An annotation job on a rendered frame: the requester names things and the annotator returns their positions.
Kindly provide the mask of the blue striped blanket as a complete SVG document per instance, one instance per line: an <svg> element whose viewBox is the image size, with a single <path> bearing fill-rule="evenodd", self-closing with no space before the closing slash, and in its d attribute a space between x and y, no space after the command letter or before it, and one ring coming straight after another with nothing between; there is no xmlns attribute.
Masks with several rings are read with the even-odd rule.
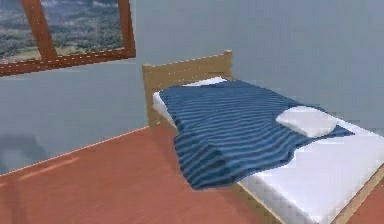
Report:
<svg viewBox="0 0 384 224"><path fill-rule="evenodd" d="M314 140L276 121L299 103L240 80L160 92L178 134L180 169L195 190L232 185L290 162Z"/></svg>

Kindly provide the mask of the white pillow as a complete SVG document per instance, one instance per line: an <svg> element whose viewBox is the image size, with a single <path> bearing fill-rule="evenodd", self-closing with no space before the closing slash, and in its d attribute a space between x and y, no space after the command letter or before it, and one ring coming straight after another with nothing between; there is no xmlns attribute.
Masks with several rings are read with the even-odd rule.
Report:
<svg viewBox="0 0 384 224"><path fill-rule="evenodd" d="M307 106L287 109L276 117L276 121L309 138L325 136L337 126L337 121L332 116Z"/></svg>

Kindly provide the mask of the wooden bed with white mattress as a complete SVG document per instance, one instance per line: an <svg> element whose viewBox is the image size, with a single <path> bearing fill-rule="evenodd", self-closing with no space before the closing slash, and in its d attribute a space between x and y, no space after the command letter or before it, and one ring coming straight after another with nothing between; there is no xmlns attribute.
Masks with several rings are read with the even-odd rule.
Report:
<svg viewBox="0 0 384 224"><path fill-rule="evenodd" d="M143 65L149 124L169 125L177 135L160 92L172 86L237 81L231 76L231 67L229 50L158 66ZM327 113L318 106L298 103ZM347 224L384 179L384 137L332 117L337 121L336 128L296 149L287 164L229 185L263 208L268 224Z"/></svg>

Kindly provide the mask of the brown framed window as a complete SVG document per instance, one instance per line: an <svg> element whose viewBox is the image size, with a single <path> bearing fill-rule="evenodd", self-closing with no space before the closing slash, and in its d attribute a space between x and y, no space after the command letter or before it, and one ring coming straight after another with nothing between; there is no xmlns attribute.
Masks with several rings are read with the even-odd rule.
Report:
<svg viewBox="0 0 384 224"><path fill-rule="evenodd" d="M136 56L132 0L0 0L0 77Z"/></svg>

